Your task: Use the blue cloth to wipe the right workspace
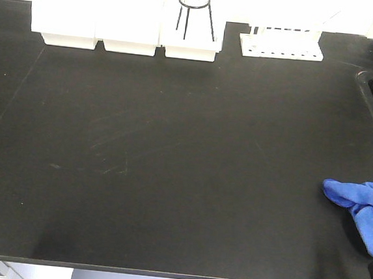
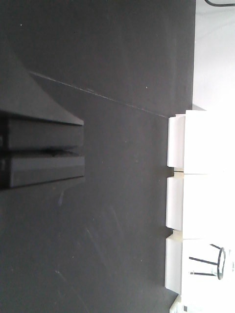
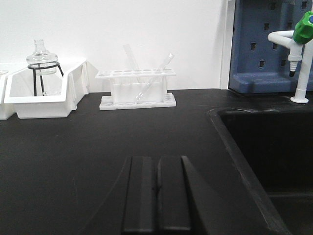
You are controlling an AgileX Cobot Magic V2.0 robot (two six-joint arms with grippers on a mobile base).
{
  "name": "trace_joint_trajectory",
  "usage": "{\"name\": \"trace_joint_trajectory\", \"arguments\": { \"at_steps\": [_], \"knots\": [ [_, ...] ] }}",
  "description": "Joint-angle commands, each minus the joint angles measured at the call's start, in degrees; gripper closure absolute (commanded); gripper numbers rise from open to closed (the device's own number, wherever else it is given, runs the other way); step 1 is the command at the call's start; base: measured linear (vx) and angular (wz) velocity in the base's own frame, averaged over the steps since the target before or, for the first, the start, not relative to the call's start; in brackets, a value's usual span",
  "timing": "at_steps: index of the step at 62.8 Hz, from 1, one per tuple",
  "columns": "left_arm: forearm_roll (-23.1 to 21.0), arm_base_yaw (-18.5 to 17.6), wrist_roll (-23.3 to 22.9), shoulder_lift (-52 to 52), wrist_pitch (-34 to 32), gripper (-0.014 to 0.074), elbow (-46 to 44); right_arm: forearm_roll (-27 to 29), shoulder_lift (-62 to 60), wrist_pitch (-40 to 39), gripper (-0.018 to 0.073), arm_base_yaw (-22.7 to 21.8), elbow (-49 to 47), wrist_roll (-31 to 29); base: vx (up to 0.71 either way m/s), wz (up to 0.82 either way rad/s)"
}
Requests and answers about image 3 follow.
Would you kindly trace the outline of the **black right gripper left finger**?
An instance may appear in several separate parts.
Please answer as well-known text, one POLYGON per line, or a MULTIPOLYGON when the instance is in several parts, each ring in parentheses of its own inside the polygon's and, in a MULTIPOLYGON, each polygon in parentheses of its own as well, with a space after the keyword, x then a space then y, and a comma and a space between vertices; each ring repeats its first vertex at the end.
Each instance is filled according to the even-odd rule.
POLYGON ((132 157, 123 233, 156 232, 156 172, 150 157, 132 157))

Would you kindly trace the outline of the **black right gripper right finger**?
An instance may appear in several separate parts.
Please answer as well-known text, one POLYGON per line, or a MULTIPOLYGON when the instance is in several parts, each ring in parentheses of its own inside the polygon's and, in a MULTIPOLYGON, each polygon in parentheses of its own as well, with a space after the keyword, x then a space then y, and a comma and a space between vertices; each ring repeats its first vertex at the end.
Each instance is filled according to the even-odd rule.
POLYGON ((208 232, 209 185, 186 156, 162 157, 157 166, 159 232, 208 232))

